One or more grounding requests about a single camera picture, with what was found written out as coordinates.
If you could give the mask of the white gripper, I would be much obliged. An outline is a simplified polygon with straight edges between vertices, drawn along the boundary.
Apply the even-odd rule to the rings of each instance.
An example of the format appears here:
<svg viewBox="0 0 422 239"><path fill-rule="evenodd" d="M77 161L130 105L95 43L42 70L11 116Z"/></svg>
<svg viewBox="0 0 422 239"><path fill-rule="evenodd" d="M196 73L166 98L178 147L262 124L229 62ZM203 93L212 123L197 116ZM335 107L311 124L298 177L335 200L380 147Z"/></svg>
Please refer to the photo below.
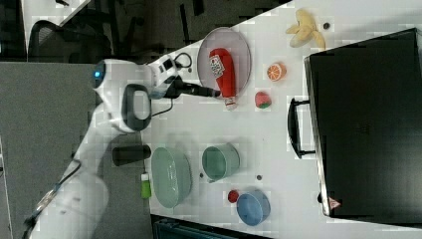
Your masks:
<svg viewBox="0 0 422 239"><path fill-rule="evenodd" d="M152 71L149 95L153 100L159 100L166 95L170 85L179 76L178 70L174 59L169 55L159 58L157 63L151 63L148 67ZM218 98L221 95L220 91L188 83L183 83L179 92L191 96L211 98Z"/></svg>

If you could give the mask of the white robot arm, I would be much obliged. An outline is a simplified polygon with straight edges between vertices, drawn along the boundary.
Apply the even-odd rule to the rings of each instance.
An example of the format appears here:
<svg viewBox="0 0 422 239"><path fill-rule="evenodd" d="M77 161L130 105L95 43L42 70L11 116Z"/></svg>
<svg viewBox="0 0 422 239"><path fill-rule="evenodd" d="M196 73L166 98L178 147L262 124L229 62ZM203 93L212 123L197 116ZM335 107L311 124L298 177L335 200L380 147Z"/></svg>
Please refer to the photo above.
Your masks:
<svg viewBox="0 0 422 239"><path fill-rule="evenodd" d="M120 135L146 129L155 113L153 100L182 94L218 98L219 90L185 83L183 66L169 55L156 64L104 59L93 72L96 106L62 178L25 220L22 239L91 239L108 204L109 192L99 168L110 143Z"/></svg>

